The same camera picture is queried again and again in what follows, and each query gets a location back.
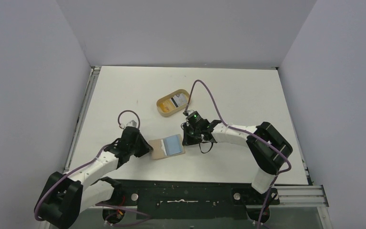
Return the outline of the beige leather card holder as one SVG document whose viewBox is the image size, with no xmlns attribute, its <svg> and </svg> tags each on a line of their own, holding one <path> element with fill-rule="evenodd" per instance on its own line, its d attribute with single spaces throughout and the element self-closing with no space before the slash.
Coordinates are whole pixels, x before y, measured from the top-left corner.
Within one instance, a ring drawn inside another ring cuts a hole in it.
<svg viewBox="0 0 366 229">
<path fill-rule="evenodd" d="M 153 147 L 153 151 L 151 152 L 153 160 L 159 160 L 159 159 L 164 159 L 164 158 L 167 158 L 167 157 L 172 157 L 172 156 L 165 156 L 165 154 L 162 150 L 162 143 L 161 143 L 162 139 L 163 138 L 149 140 L 149 144 Z"/>
</svg>

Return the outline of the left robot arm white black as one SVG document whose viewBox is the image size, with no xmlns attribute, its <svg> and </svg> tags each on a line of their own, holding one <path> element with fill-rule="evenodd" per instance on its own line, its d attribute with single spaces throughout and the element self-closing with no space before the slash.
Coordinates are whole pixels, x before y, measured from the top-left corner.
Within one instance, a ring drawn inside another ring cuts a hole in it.
<svg viewBox="0 0 366 229">
<path fill-rule="evenodd" d="M 152 150 L 138 128 L 124 128 L 121 137 L 104 145 L 91 161 L 67 173 L 49 176 L 34 208 L 35 219 L 68 229 L 81 212 L 92 206 L 123 205 L 126 197 L 121 183 L 107 174 L 131 156 L 142 157 Z"/>
</svg>

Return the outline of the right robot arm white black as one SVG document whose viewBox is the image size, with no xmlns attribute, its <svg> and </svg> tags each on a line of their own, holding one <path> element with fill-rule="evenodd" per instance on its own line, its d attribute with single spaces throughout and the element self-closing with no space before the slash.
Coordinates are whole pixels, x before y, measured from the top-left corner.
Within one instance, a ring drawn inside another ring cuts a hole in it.
<svg viewBox="0 0 366 229">
<path fill-rule="evenodd" d="M 197 111 L 185 111 L 183 114 L 186 117 L 181 125 L 184 146 L 230 143 L 249 148 L 259 167 L 249 190 L 253 203 L 260 204 L 267 199 L 267 191 L 282 172 L 284 163 L 292 167 L 288 158 L 293 147 L 269 122 L 256 126 L 228 125 L 221 120 L 210 122 Z"/>
</svg>

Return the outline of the grey card with black stripe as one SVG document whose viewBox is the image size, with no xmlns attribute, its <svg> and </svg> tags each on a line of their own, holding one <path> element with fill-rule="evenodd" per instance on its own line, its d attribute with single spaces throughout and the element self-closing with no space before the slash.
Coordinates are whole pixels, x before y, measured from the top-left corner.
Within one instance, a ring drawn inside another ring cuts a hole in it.
<svg viewBox="0 0 366 229">
<path fill-rule="evenodd" d="M 187 96 L 184 93 L 175 94 L 170 98 L 170 100 L 175 108 L 185 106 L 188 102 Z"/>
</svg>

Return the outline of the beige oval tray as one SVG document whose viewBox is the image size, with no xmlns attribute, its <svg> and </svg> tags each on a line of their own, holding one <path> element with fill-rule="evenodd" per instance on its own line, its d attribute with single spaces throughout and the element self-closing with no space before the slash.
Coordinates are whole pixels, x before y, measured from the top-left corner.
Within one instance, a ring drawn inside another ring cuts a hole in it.
<svg viewBox="0 0 366 229">
<path fill-rule="evenodd" d="M 169 117 L 184 109 L 189 100 L 189 93 L 185 89 L 178 89 L 156 102 L 158 112 L 163 117 Z"/>
</svg>

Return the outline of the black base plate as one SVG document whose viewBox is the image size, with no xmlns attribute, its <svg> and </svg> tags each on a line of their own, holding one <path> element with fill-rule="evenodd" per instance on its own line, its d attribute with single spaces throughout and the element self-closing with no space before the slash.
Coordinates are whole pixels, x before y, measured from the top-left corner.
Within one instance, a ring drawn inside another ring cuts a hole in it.
<svg viewBox="0 0 366 229">
<path fill-rule="evenodd" d="M 245 219 L 252 207 L 278 205 L 276 189 L 260 194 L 250 184 L 115 180 L 104 177 L 83 189 L 68 182 L 59 190 L 60 228 L 69 228 L 84 210 L 100 205 L 104 220 L 116 223 L 128 207 L 138 219 Z"/>
</svg>

